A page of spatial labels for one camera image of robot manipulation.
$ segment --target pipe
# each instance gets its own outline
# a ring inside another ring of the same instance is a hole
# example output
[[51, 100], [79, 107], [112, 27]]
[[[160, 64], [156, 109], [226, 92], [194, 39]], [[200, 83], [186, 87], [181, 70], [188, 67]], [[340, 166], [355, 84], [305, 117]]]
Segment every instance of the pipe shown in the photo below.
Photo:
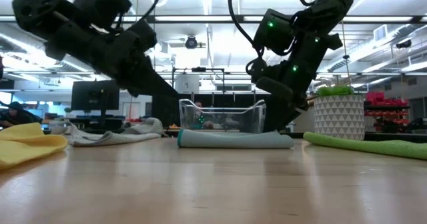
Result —
[[[371, 37], [368, 40], [362, 42], [361, 44], [350, 48], [348, 50], [348, 55], [350, 56], [350, 58], [348, 59], [348, 64], [350, 65], [360, 59], [363, 59], [371, 54], [374, 54], [375, 52], [383, 49], [386, 45], [394, 45], [399, 41], [403, 40], [404, 38], [406, 38], [407, 36], [423, 29], [424, 27], [425, 27], [424, 24], [387, 25], [388, 34], [390, 35], [390, 33], [392, 33], [391, 36], [386, 37], [386, 38], [389, 38], [389, 40], [387, 40], [385, 43], [377, 47], [378, 42], [375, 41], [374, 37]], [[345, 65], [346, 65], [346, 60], [342, 57], [337, 57], [329, 61], [328, 63], [326, 63], [324, 66], [321, 65], [320, 71], [333, 72]]]

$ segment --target fluorescent light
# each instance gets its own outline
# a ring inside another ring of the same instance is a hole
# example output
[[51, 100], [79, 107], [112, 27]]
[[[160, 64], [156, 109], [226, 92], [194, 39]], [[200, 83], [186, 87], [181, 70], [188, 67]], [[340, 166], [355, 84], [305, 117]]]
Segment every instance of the fluorescent light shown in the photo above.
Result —
[[344, 17], [344, 22], [405, 22], [410, 21], [412, 17]]
[[362, 73], [362, 75], [385, 75], [385, 76], [397, 76], [400, 73]]
[[333, 74], [317, 74], [316, 77], [317, 78], [319, 78], [319, 77], [334, 77], [334, 75]]
[[371, 72], [371, 71], [376, 71], [376, 70], [379, 70], [379, 69], [381, 69], [381, 68], [383, 68], [383, 67], [385, 67], [385, 66], [387, 66], [388, 65], [388, 63], [380, 63], [380, 64], [377, 64], [377, 65], [373, 65], [373, 66], [371, 66], [371, 67], [369, 67], [369, 68], [366, 68], [365, 70], [363, 70], [362, 72]]
[[50, 71], [5, 71], [5, 74], [34, 74], [34, 75], [40, 75], [40, 74], [52, 74]]
[[199, 21], [199, 22], [207, 22], [207, 21], [232, 21], [232, 17], [230, 16], [160, 16], [155, 17], [156, 21]]
[[16, 22], [15, 16], [1, 16], [0, 22]]
[[357, 75], [357, 73], [329, 73], [329, 72], [318, 72], [318, 75]]
[[84, 69], [84, 68], [82, 68], [82, 67], [78, 66], [77, 64], [74, 64], [74, 63], [72, 63], [70, 61], [62, 60], [62, 62], [64, 62], [64, 63], [66, 63], [66, 64], [68, 64], [68, 65], [76, 68], [79, 71], [88, 71], [88, 70], [86, 70], [86, 69]]
[[[136, 22], [136, 21], [140, 20], [141, 17], [142, 16], [125, 16], [125, 17], [123, 17], [122, 21], [125, 21], [125, 22], [134, 22], [135, 21]], [[119, 17], [116, 17], [115, 22], [118, 22], [118, 21], [119, 21]]]
[[12, 77], [18, 77], [18, 78], [22, 78], [28, 81], [35, 81], [35, 82], [39, 82], [38, 78], [33, 77], [31, 75], [27, 75], [27, 74], [20, 74], [20, 75], [15, 75], [15, 74], [8, 74]]
[[244, 21], [262, 21], [264, 16], [245, 16], [243, 17]]
[[385, 80], [389, 80], [389, 77], [381, 78], [381, 79], [375, 80], [375, 81], [373, 81], [373, 82], [371, 82], [371, 83], [369, 83], [369, 84], [378, 84], [378, 83], [381, 83], [381, 82], [383, 82], [383, 81], [385, 81]]
[[419, 76], [419, 75], [427, 75], [427, 73], [405, 73], [405, 75], [416, 75], [416, 76]]
[[352, 87], [353, 87], [353, 88], [358, 88], [358, 87], [361, 87], [361, 86], [363, 86], [363, 85], [365, 85], [365, 84], [363, 84], [363, 83], [352, 84]]
[[423, 69], [425, 67], [427, 67], [427, 61], [421, 62], [421, 63], [412, 64], [412, 65], [409, 65], [409, 66], [407, 66], [405, 68], [402, 68], [402, 72], [415, 71], [415, 70], [418, 70], [418, 69]]
[[179, 39], [166, 40], [165, 42], [169, 43], [169, 44], [184, 44], [185, 43], [185, 41], [182, 41]]

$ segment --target yellow cloth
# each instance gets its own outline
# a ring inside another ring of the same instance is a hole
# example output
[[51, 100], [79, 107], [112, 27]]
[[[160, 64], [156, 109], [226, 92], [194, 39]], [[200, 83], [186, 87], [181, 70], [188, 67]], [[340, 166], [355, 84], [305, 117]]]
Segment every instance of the yellow cloth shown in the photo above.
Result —
[[46, 157], [62, 151], [67, 139], [45, 135], [38, 123], [16, 125], [0, 131], [0, 170], [24, 161]]

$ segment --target person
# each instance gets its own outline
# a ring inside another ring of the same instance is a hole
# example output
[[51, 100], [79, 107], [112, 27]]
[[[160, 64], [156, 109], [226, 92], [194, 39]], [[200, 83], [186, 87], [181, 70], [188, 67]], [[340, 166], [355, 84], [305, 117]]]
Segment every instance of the person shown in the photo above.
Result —
[[24, 110], [24, 108], [19, 102], [14, 101], [10, 103], [7, 112], [0, 115], [0, 125], [8, 128], [14, 125], [32, 123], [32, 118], [20, 110]]

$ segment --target computer monitor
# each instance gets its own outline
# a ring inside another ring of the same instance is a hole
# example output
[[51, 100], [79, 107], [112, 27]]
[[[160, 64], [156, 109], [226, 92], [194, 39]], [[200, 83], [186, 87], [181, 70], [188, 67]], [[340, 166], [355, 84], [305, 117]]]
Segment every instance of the computer monitor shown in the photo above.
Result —
[[118, 110], [119, 93], [115, 81], [76, 81], [71, 94], [71, 109]]

